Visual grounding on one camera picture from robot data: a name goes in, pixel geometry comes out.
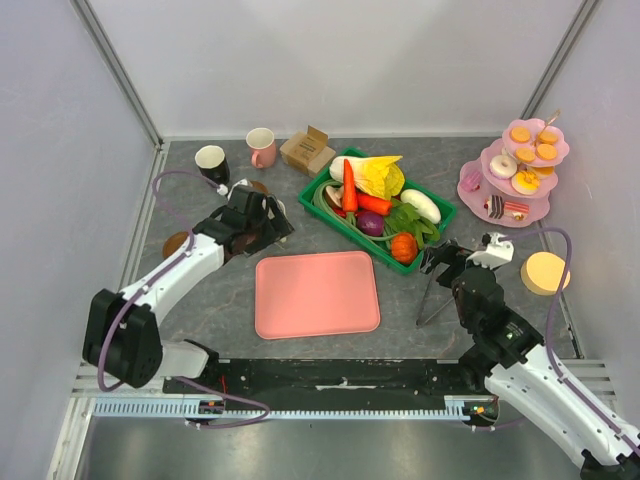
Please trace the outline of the chocolate cake slice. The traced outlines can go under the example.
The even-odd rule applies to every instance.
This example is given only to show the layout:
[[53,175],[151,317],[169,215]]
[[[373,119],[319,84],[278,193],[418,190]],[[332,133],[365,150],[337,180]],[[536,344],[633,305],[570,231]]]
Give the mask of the chocolate cake slice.
[[500,195],[491,195],[485,199],[484,208],[491,219],[501,219],[505,212],[505,200]]

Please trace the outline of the pink macaron cake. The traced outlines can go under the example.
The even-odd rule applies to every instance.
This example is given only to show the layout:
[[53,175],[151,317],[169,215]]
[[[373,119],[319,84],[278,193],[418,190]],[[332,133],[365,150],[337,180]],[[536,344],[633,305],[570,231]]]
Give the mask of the pink macaron cake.
[[461,180],[461,188],[468,193],[472,193],[477,191],[482,183],[483,175],[480,171],[474,170],[468,173]]

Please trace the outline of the red striped cake slice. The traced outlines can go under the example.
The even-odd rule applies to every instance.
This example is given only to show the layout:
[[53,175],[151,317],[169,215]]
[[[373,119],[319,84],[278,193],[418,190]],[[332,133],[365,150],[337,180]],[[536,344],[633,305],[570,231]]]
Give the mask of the red striped cake slice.
[[510,216],[516,221],[523,221],[529,215],[529,206],[520,202],[504,202],[504,215]]

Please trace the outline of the white glazed donut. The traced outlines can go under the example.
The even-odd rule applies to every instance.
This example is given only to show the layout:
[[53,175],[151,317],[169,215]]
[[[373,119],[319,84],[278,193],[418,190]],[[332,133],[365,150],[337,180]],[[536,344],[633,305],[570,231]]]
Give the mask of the white glazed donut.
[[513,177],[518,171],[518,163],[509,155],[496,155],[489,162],[490,173],[501,180]]

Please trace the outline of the yellow glazed donut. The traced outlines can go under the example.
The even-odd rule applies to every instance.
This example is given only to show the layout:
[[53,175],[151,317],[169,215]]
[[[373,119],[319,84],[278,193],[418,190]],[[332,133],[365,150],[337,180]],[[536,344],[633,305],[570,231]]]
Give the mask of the yellow glazed donut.
[[532,171],[520,170],[511,178],[511,186],[519,194],[531,196],[539,190],[540,179]]

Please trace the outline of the round biscuit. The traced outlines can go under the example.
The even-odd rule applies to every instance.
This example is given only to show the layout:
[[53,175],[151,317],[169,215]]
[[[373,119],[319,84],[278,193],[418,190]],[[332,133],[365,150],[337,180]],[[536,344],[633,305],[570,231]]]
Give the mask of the round biscuit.
[[510,138],[517,143],[527,143],[531,140],[530,131],[523,126],[513,127],[509,132]]
[[514,156],[518,162],[526,164],[530,164],[537,158],[535,151],[529,147],[517,148],[514,152]]

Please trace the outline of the biscuits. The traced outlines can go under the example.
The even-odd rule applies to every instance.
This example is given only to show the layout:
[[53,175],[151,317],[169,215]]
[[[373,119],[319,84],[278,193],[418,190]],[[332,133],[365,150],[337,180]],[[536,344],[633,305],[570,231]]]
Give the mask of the biscuits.
[[543,129],[536,137],[535,151],[536,155],[542,160],[550,161],[557,157],[557,149],[555,144],[558,142],[558,136],[548,128]]

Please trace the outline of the green mug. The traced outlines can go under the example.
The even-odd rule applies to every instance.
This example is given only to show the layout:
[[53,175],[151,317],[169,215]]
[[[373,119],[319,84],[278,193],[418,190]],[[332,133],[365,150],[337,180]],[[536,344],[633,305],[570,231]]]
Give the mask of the green mug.
[[278,204],[278,208],[279,208],[279,210],[281,211],[281,213],[282,213],[283,215],[285,215],[285,216],[286,216],[286,215],[287,215],[287,213],[286,213],[286,206],[285,206],[285,204],[284,204],[281,200],[279,200],[279,199],[277,199],[277,198],[276,198],[276,202],[277,202],[277,204]]

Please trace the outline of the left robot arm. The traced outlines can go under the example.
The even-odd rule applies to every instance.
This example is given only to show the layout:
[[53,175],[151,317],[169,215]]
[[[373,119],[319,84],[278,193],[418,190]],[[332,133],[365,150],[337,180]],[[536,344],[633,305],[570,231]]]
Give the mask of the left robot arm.
[[216,352],[194,341],[162,340],[162,321],[232,258],[258,253],[293,230],[274,195],[249,185],[233,188],[227,203],[196,224],[154,270],[118,292],[103,289],[93,297],[83,360],[133,388],[155,378],[184,377],[196,391],[212,391],[220,380]]

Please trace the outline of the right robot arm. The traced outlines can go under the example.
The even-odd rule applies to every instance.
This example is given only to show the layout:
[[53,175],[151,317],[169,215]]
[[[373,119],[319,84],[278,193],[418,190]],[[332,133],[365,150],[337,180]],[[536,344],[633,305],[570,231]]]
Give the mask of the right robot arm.
[[474,345],[461,358],[458,381],[467,392],[485,389],[518,410],[580,469],[583,479],[636,479],[639,430],[592,393],[548,348],[543,336],[508,307],[495,271],[514,248],[487,234],[472,251],[449,240],[428,247],[420,269],[444,271],[461,326]]

